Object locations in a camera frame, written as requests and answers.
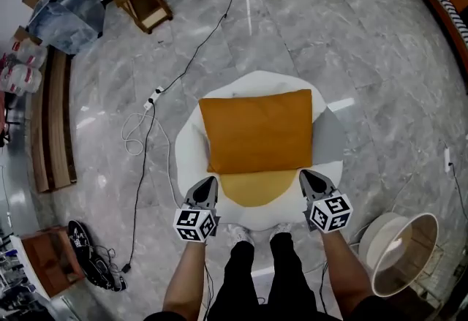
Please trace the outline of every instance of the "gray marble tile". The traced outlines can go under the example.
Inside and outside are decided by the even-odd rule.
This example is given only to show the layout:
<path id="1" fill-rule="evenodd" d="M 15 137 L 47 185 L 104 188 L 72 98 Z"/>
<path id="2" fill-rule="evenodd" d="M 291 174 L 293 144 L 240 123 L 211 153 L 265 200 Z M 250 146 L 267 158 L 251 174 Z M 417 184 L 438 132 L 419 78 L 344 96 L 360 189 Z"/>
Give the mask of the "gray marble tile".
<path id="1" fill-rule="evenodd" d="M 116 250 L 119 268 L 128 261 L 143 157 L 125 151 L 122 125 L 129 114 L 143 112 L 157 86 L 167 87 L 185 70 L 228 1 L 167 0 L 174 19 L 151 35 L 114 4 L 107 6 L 102 38 L 72 63 L 70 124 L 78 182 L 36 205 L 45 224 L 55 221 L 52 212 L 61 224 L 79 219 L 96 243 Z M 442 153 L 445 141 L 461 188 L 467 190 L 467 98 L 451 49 L 421 0 L 235 0 L 185 76 L 156 102 L 155 117 L 170 141 L 169 176 L 178 202 L 182 195 L 173 147 L 178 132 L 198 99 L 256 69 L 299 76 L 313 83 L 328 104 L 352 99 L 335 112 L 347 136 L 339 187 L 355 208 L 344 231 L 347 239 L 357 239 L 356 232 L 383 211 L 406 216 L 429 211 L 439 220 L 440 244 L 447 252 L 460 250 L 465 221 Z M 125 132 L 137 122 L 133 116 Z M 150 122 L 145 118 L 132 138 L 144 141 Z M 128 147 L 140 150 L 137 143 Z M 115 293 L 86 285 L 115 320 L 141 320 L 160 310 L 184 248 L 172 228 L 176 206 L 168 149 L 155 123 L 137 203 L 135 256 L 125 275 L 129 289 Z M 320 237 L 305 224 L 294 226 L 292 235 L 318 295 L 317 266 L 325 257 Z M 272 265 L 268 236 L 269 231 L 254 234 L 254 270 Z M 207 248 L 217 290 L 229 240 L 221 227 Z M 447 271 L 456 266 L 449 260 L 443 265 Z M 339 315 L 328 283 L 326 276 L 325 304 Z M 441 281 L 440 288 L 447 284 Z M 316 301 L 320 309 L 318 296 Z"/>

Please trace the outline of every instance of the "striped cushion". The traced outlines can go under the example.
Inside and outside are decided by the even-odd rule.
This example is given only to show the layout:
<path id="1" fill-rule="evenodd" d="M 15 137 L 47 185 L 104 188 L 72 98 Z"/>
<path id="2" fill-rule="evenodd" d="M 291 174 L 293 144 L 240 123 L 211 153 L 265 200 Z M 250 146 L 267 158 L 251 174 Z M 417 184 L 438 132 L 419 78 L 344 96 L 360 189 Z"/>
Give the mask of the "striped cushion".
<path id="1" fill-rule="evenodd" d="M 458 15 L 455 7 L 452 5 L 450 0 L 438 0 L 445 11 L 449 14 L 450 19 L 452 20 L 453 24 L 457 28 L 460 36 L 465 41 L 465 45 L 468 48 L 468 28 L 467 25 L 461 20 L 460 16 Z"/>

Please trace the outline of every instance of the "power strip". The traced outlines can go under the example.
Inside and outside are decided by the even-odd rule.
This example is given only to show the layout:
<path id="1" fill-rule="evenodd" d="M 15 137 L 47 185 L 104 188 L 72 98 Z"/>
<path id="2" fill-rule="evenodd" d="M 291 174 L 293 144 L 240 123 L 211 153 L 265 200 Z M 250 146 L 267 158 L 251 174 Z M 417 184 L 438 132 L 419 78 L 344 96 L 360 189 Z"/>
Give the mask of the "power strip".
<path id="1" fill-rule="evenodd" d="M 148 112 L 148 110 L 151 109 L 151 107 L 153 106 L 153 104 L 156 104 L 156 100 L 158 100 L 159 96 L 161 95 L 161 92 L 164 91 L 163 87 L 159 86 L 157 88 L 157 90 L 159 92 L 156 92 L 156 90 L 154 90 L 154 92 L 151 94 L 151 96 L 148 98 L 148 100 L 146 100 L 145 104 L 143 104 L 143 107 L 145 107 L 145 111 Z M 149 102 L 149 99 L 153 99 L 153 104 L 151 104 Z"/>

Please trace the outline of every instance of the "white cable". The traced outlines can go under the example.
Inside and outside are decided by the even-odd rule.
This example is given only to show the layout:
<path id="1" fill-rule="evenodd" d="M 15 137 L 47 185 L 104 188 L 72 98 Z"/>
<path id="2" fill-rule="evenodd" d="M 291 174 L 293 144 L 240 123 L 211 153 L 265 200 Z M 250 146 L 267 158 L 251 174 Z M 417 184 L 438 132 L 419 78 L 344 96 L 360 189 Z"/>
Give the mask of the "white cable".
<path id="1" fill-rule="evenodd" d="M 124 128 L 125 126 L 127 125 L 127 122 L 130 120 L 130 117 L 132 116 L 140 116 L 141 119 L 138 121 L 138 124 L 137 126 L 135 126 L 133 129 L 130 130 L 130 132 L 127 134 L 127 136 L 124 137 Z M 125 120 L 124 124 L 122 125 L 122 129 L 121 129 L 121 137 L 122 137 L 122 140 L 124 141 L 124 145 L 125 145 L 125 151 L 127 151 L 127 153 L 130 155 L 130 156 L 138 156 L 139 154 L 141 154 L 143 152 L 143 149 L 144 149 L 144 146 L 143 146 L 143 143 L 141 143 L 141 141 L 139 141 L 138 139 L 129 139 L 130 135 L 133 134 L 133 132 L 141 126 L 141 124 L 143 123 L 144 119 L 146 117 L 149 117 L 149 118 L 153 118 L 153 116 L 150 116 L 148 114 L 145 114 L 145 113 L 132 113 L 130 114 L 127 119 Z M 167 171 L 167 179 L 169 181 L 169 185 L 170 185 L 170 191 L 172 192 L 173 194 L 173 202 L 175 204 L 175 207 L 176 208 L 180 208 L 180 205 L 177 203 L 177 200 L 176 200 L 176 194 L 174 192 L 174 187 L 173 187 L 173 182 L 171 181 L 170 179 L 170 174 L 169 174 L 169 158 L 170 158 L 170 141 L 169 141 L 169 137 L 167 136 L 166 132 L 164 131 L 164 129 L 162 128 L 160 122 L 155 118 L 154 121 L 158 124 L 159 128 L 161 129 L 162 131 L 162 134 L 164 134 L 165 138 L 166 138 L 166 142 L 167 142 L 167 168 L 166 168 L 166 171 Z M 127 143 L 128 142 L 136 142 L 136 143 L 139 143 L 140 146 L 141 146 L 141 149 L 138 151 L 138 153 L 136 154 L 133 154 L 132 152 L 129 151 L 128 147 L 127 147 Z"/>

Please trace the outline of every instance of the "person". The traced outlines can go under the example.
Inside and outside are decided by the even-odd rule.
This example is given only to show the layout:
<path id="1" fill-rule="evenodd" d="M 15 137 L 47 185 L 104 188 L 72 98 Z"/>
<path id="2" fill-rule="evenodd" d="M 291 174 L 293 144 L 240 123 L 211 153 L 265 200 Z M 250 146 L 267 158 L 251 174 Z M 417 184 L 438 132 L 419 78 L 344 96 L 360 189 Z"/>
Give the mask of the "person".
<path id="1" fill-rule="evenodd" d="M 254 241 L 249 231 L 230 226 L 235 246 L 224 270 L 224 283 L 208 321 L 217 320 L 336 320 L 317 311 L 314 293 L 294 251 L 290 224 L 277 225 L 270 236 L 274 278 L 268 302 L 259 305 L 252 280 Z M 330 283 L 344 320 L 398 320 L 404 317 L 375 296 L 366 270 L 339 231 L 322 234 Z M 160 313 L 145 321 L 198 320 L 203 296 L 205 244 L 189 242 L 169 283 Z"/>

